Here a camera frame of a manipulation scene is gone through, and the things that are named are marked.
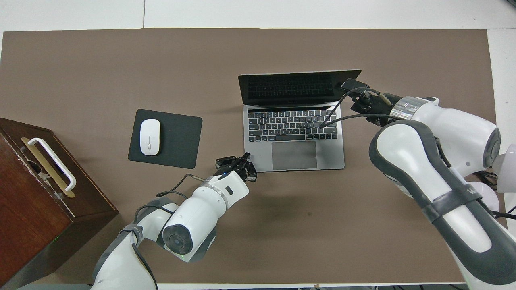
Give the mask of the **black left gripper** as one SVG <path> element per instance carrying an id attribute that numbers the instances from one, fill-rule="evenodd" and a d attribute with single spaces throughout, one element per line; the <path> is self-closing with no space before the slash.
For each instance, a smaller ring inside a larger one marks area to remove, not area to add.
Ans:
<path id="1" fill-rule="evenodd" d="M 215 167 L 218 168 L 218 176 L 236 172 L 244 182 L 255 182 L 258 173 L 252 161 L 250 161 L 250 157 L 251 154 L 245 152 L 241 158 L 228 156 L 216 159 Z"/>

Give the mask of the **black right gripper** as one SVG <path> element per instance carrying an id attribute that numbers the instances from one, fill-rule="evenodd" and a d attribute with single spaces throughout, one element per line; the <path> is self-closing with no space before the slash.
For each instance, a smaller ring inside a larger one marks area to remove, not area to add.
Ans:
<path id="1" fill-rule="evenodd" d="M 357 88 L 370 88 L 368 84 L 356 79 L 347 79 L 340 89 L 350 91 Z M 359 114 L 386 114 L 389 115 L 394 105 L 400 100 L 400 96 L 390 93 L 374 95 L 372 91 L 358 89 L 350 92 L 353 101 L 351 110 Z"/>

